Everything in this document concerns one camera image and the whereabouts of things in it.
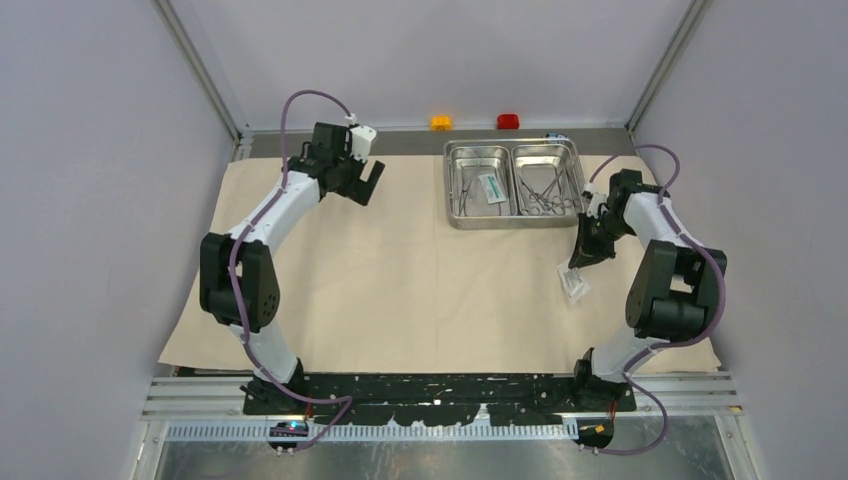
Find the green white sterile packet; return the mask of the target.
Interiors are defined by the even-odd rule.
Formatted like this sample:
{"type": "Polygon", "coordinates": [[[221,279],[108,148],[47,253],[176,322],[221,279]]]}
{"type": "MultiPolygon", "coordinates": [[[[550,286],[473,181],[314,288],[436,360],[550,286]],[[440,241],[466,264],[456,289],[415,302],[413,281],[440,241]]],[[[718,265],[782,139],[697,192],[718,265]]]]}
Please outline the green white sterile packet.
{"type": "Polygon", "coordinates": [[[495,174],[485,173],[478,176],[488,205],[501,204],[508,201],[498,177],[495,174]]]}

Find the cream cloth wrap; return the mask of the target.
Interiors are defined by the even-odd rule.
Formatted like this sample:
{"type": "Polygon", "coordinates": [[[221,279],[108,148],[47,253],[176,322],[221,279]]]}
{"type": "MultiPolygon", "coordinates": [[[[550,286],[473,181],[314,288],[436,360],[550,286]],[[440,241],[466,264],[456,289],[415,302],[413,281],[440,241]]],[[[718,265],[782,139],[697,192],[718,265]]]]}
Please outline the cream cloth wrap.
{"type": "Polygon", "coordinates": [[[625,321],[643,256],[631,236],[564,294],[571,228],[458,230],[440,156],[388,156],[367,206],[330,194],[274,257],[271,332],[310,372],[568,373],[625,321]]]}

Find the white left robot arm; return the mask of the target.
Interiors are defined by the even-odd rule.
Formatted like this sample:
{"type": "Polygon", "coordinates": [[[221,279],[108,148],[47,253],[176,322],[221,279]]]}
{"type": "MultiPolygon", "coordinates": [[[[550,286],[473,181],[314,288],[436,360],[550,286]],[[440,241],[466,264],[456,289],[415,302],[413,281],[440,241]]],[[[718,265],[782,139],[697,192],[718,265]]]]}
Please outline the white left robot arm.
{"type": "Polygon", "coordinates": [[[300,152],[285,159],[279,179],[256,208],[200,246],[199,304],[240,341],[254,369],[249,396],[284,414],[308,402],[301,360],[277,326],[282,294],[273,256],[305,214],[333,193],[369,203],[385,165],[361,177],[377,139],[374,128],[316,123],[300,152]]]}

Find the steel mesh instrument tray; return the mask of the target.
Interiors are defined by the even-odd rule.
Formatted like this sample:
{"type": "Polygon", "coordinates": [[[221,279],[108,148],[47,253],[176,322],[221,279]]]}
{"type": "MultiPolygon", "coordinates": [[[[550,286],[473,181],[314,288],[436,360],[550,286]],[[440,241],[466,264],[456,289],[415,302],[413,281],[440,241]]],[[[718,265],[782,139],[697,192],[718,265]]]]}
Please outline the steel mesh instrument tray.
{"type": "Polygon", "coordinates": [[[458,230],[505,230],[567,228],[578,224],[578,215],[585,211],[581,198],[584,175],[574,142],[539,138],[493,140],[452,140],[443,149],[445,203],[449,224],[458,230]],[[466,215],[457,214],[463,170],[480,166],[473,177],[467,199],[466,215]],[[520,168],[536,165],[557,167],[564,175],[575,212],[564,217],[526,216],[519,212],[517,173],[520,168]],[[480,174],[495,174],[508,201],[488,205],[480,174]]]}

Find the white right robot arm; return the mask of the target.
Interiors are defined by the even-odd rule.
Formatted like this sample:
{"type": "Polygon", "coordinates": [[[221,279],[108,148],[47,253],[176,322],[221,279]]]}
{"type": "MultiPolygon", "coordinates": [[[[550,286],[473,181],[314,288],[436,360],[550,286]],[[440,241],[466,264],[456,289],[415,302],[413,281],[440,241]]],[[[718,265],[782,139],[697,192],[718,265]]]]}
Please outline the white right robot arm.
{"type": "Polygon", "coordinates": [[[570,397],[577,408],[600,410],[621,401],[629,376],[662,350],[700,342],[722,311],[727,257],[705,247],[682,225],[670,194],[623,169],[601,193],[587,183],[569,272],[611,260],[615,244],[637,238],[643,257],[627,293],[625,327],[575,363],[570,397]]]}

